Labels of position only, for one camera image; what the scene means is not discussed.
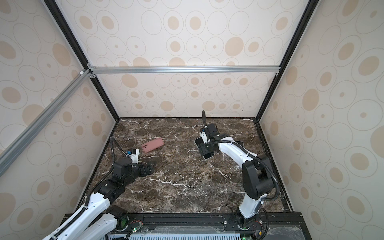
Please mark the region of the black phone silver edge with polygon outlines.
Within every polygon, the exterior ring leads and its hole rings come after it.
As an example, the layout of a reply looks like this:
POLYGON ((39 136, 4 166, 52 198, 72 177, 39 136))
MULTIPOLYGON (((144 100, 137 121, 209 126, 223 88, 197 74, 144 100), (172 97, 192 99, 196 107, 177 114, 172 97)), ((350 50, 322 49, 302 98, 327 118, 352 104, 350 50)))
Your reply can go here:
POLYGON ((244 148, 244 142, 242 141, 233 141, 233 144, 236 145, 238 148, 244 148))

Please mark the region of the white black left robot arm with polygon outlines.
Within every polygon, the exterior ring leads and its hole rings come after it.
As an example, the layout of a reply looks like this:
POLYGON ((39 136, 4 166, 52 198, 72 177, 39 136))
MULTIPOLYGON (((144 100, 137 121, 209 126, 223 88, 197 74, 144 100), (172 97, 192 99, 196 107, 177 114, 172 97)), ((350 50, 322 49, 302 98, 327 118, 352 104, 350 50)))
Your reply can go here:
POLYGON ((139 164, 131 158, 116 161, 108 172, 109 179, 102 179, 85 203, 45 240, 99 239, 117 227, 118 217, 107 209, 125 192, 126 186, 138 178, 155 172, 156 163, 139 164))

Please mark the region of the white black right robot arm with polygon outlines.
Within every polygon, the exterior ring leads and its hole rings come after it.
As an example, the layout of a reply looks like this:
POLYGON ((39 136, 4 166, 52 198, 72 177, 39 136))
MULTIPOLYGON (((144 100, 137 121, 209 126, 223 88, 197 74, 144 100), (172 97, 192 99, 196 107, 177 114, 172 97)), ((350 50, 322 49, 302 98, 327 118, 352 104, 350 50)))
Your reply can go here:
POLYGON ((250 220, 259 213, 264 202, 279 198, 280 185, 271 162, 267 156, 254 154, 231 136, 219 133, 217 125, 203 124, 195 144, 204 159, 222 152, 241 167, 245 196, 238 214, 242 220, 250 220))

